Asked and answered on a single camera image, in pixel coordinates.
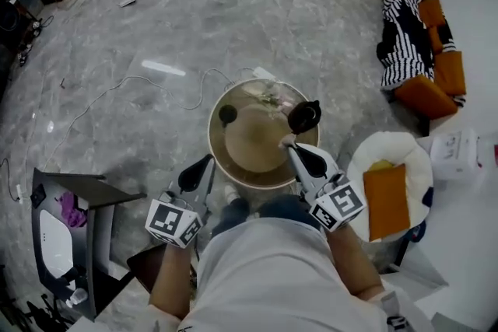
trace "orange cloth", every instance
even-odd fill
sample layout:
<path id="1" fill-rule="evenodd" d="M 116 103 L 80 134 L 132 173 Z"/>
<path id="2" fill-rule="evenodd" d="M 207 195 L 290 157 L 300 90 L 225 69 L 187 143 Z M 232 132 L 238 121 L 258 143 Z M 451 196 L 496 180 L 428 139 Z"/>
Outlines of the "orange cloth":
<path id="1" fill-rule="evenodd" d="M 422 0 L 419 3 L 420 19 L 430 28 L 446 24 L 439 0 Z"/>
<path id="2" fill-rule="evenodd" d="M 408 108 L 429 119 L 446 117 L 458 111 L 453 100 L 423 75 L 407 80 L 403 86 L 395 90 L 395 96 Z"/>
<path id="3" fill-rule="evenodd" d="M 439 38 L 439 33 L 437 32 L 436 26 L 429 28 L 429 39 L 430 39 L 430 46 L 433 49 L 433 53 L 434 54 L 441 53 L 443 51 L 443 43 Z"/>
<path id="4" fill-rule="evenodd" d="M 410 228 L 405 175 L 405 164 L 363 174 L 370 241 Z"/>
<path id="5" fill-rule="evenodd" d="M 448 51 L 434 57 L 434 83 L 449 96 L 467 93 L 461 51 Z"/>

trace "black and white striped blanket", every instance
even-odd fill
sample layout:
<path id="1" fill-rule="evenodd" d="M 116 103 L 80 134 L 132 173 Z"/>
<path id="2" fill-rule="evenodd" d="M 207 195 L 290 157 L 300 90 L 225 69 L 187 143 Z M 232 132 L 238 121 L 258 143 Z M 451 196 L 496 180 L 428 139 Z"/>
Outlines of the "black and white striped blanket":
<path id="1" fill-rule="evenodd" d="M 433 52 L 426 25 L 420 19 L 422 0 L 384 0 L 384 31 L 377 45 L 377 57 L 384 66 L 381 88 L 393 90 L 417 75 L 434 80 Z M 443 51 L 456 51 L 450 27 L 438 27 Z M 465 98 L 454 98 L 463 107 Z"/>

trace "white round cushion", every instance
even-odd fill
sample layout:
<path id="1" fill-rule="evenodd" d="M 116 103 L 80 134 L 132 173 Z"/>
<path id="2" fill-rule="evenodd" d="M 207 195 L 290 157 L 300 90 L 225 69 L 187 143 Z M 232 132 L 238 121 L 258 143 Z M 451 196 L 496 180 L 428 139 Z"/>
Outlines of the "white round cushion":
<path id="1" fill-rule="evenodd" d="M 364 142 L 352 156 L 347 176 L 361 188 L 363 196 L 363 174 L 374 164 L 387 160 L 395 166 L 406 166 L 406 197 L 410 216 L 410 228 L 420 224 L 429 214 L 429 208 L 422 203 L 423 196 L 433 186 L 433 171 L 429 154 L 417 144 L 409 133 L 379 131 Z M 356 235 L 363 241 L 370 241 L 369 211 L 366 208 L 350 222 Z"/>

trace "gray tile floor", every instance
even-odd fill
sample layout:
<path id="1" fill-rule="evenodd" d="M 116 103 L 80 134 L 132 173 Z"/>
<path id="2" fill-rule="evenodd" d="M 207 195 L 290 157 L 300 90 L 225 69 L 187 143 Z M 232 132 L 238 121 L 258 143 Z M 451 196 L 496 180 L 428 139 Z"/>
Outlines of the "gray tile floor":
<path id="1" fill-rule="evenodd" d="M 127 75 L 146 73 L 140 66 L 144 59 L 187 72 L 183 78 L 154 77 L 186 105 L 197 101 L 200 78 L 209 68 L 232 79 L 248 77 L 241 68 L 267 69 L 321 101 L 321 147 L 334 156 L 365 131 L 414 126 L 413 118 L 390 106 L 379 90 L 382 66 L 375 47 L 382 0 L 138 0 L 123 9 L 120 1 L 78 0 L 69 10 L 43 11 L 45 17 L 54 14 L 54 22 L 26 65 L 14 72 L 0 106 L 0 155 L 10 160 L 13 190 L 26 184 L 28 149 L 29 184 L 33 168 L 46 163 L 47 171 L 102 173 L 116 187 L 144 190 L 149 197 L 165 187 L 175 166 L 207 153 L 209 111 L 226 86 L 220 75 L 206 78 L 204 100 L 193 111 L 182 110 L 146 82 L 128 80 L 97 101 L 47 161 L 91 100 Z M 1 259 L 14 295 L 24 300 L 43 291 L 30 210 L 9 200 L 6 173 L 1 173 Z M 222 204 L 222 181 L 218 173 L 210 199 L 213 220 Z M 116 262 L 124 264 L 149 244 L 143 229 L 148 207 L 149 200 L 142 200 L 116 209 Z M 127 330 L 145 302 L 134 281 L 101 320 Z"/>

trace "shoe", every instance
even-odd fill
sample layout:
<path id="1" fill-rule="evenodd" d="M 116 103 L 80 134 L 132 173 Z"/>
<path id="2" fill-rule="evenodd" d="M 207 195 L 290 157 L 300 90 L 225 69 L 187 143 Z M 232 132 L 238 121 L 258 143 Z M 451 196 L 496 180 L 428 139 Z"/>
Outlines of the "shoe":
<path id="1" fill-rule="evenodd" d="M 226 201 L 227 204 L 231 204 L 237 198 L 240 198 L 240 195 L 239 195 L 237 189 L 231 183 L 227 183 L 225 185 L 224 192 L 225 192 L 225 201 Z"/>

